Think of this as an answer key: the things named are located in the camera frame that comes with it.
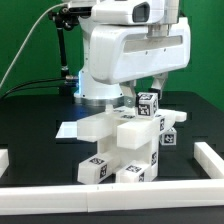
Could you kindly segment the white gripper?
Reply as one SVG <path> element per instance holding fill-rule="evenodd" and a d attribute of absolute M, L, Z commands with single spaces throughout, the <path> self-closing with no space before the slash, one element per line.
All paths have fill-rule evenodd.
<path fill-rule="evenodd" d="M 121 83 L 124 105 L 133 108 L 136 81 L 131 80 L 154 75 L 149 91 L 161 100 L 167 72 L 186 67 L 190 59 L 188 19 L 178 14 L 179 0 L 104 0 L 93 6 L 92 77 Z"/>

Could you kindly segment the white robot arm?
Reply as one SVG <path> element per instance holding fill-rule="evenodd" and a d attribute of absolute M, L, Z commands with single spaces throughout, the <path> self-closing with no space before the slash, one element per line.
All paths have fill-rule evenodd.
<path fill-rule="evenodd" d="M 124 85 L 152 76 L 161 90 L 167 74 L 190 59 L 188 19 L 179 0 L 68 0 L 83 31 L 84 67 L 75 94 L 89 103 L 117 102 Z"/>

